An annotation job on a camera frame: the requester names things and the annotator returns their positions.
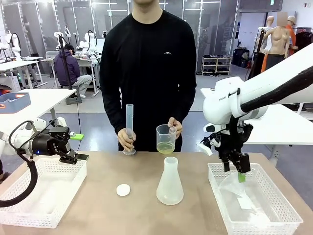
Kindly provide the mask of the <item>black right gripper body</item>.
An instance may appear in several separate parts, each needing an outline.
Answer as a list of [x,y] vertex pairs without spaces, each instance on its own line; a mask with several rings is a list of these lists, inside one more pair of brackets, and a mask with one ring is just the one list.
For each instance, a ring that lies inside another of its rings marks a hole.
[[244,163],[246,161],[246,153],[241,152],[241,148],[246,140],[243,131],[234,135],[222,132],[214,134],[215,141],[220,145],[215,147],[219,153],[219,158],[223,163],[232,161],[233,163]]

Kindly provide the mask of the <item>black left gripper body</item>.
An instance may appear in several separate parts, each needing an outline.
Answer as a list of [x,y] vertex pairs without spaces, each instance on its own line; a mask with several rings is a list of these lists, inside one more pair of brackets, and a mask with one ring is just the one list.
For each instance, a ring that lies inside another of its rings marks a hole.
[[51,136],[41,133],[30,141],[29,153],[34,155],[65,156],[70,151],[70,135]]

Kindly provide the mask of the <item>person's left hand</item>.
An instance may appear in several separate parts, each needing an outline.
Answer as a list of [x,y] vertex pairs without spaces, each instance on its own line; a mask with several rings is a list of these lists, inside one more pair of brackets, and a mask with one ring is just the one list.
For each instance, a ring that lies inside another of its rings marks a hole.
[[182,124],[178,120],[176,120],[174,117],[171,117],[171,118],[169,118],[168,126],[175,128],[176,139],[178,139],[178,137],[181,135],[181,133],[183,131]]

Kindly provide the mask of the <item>person's right hand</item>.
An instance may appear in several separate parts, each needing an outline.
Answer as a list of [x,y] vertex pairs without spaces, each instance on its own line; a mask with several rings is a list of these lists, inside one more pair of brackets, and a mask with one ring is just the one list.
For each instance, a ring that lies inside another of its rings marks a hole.
[[136,140],[136,134],[132,131],[131,138],[130,138],[128,136],[127,131],[128,131],[127,128],[121,129],[117,134],[117,138],[118,138],[119,144],[121,144],[123,149],[130,152],[134,150],[133,143]]

